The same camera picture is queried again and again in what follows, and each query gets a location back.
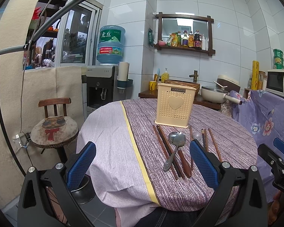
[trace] chair seat cushion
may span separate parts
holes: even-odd
[[[75,139],[78,132],[78,125],[71,117],[50,116],[32,129],[30,137],[39,148],[58,148]]]

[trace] blue gripper pad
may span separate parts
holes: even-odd
[[[96,156],[96,145],[91,142],[67,174],[67,188],[77,189]]]
[[[284,142],[279,138],[274,139],[273,145],[284,154]]]
[[[189,146],[189,152],[193,161],[196,163],[202,177],[204,178],[207,186],[216,190],[219,185],[218,172],[211,164],[209,159],[206,157],[203,150],[195,141],[191,141]]]

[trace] tile floor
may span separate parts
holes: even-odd
[[[102,203],[97,196],[90,202],[80,205],[80,207],[95,227],[116,227],[114,208]],[[18,208],[13,206],[5,213],[14,227],[17,227],[17,210]]]

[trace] beige felt wall covering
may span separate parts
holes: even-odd
[[[10,0],[0,21],[0,49],[25,43],[35,5],[38,0]],[[14,151],[26,171],[31,165],[24,149],[18,149],[13,138],[20,131],[20,93],[22,81],[23,52],[0,56],[0,104],[5,127]],[[61,67],[36,69],[25,72],[23,89],[22,131],[30,132],[32,127],[44,118],[44,108],[38,108],[38,101],[56,97],[70,97],[67,105],[70,115],[81,127],[84,121],[81,94],[81,68]],[[48,107],[49,115],[53,107]],[[29,145],[34,166],[38,169],[51,168],[59,161],[55,149],[41,149]],[[0,127],[0,207],[14,199],[21,190],[23,176],[17,168],[4,141]]]

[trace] green label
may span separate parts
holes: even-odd
[[[119,47],[99,47],[98,54],[117,54],[122,56],[123,50]]]
[[[121,42],[121,31],[115,29],[100,31],[99,43],[102,42]]]

